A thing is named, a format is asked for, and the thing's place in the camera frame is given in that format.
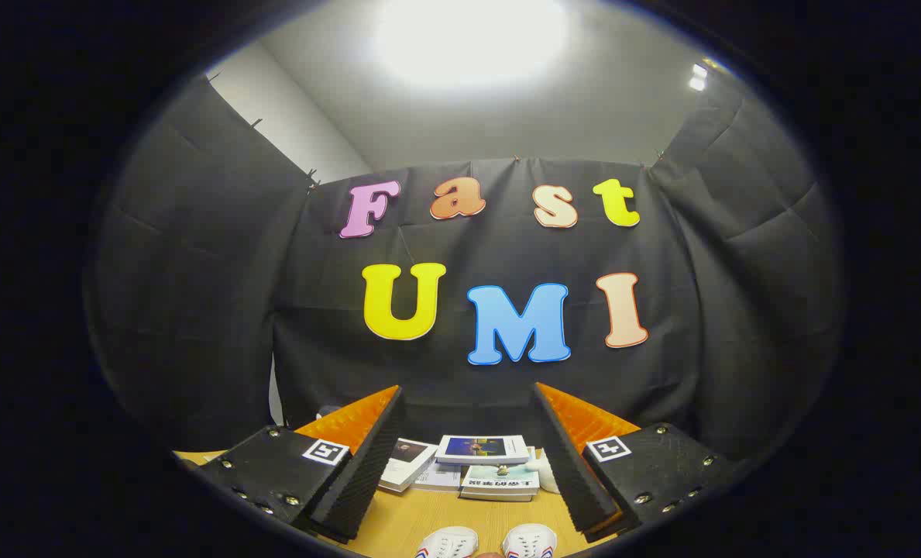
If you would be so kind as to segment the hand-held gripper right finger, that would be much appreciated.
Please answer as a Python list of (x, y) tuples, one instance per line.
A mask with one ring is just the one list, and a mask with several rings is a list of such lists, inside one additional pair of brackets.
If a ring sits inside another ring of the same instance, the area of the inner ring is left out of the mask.
[(679, 427), (640, 427), (538, 382), (542, 449), (588, 543), (666, 522), (728, 484), (737, 464)]

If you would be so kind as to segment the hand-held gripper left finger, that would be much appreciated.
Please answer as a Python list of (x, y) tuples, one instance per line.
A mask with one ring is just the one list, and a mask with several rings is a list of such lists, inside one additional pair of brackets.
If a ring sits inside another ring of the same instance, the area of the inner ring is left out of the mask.
[(265, 426), (192, 472), (255, 515), (347, 543), (403, 421), (403, 389), (394, 385), (296, 429)]

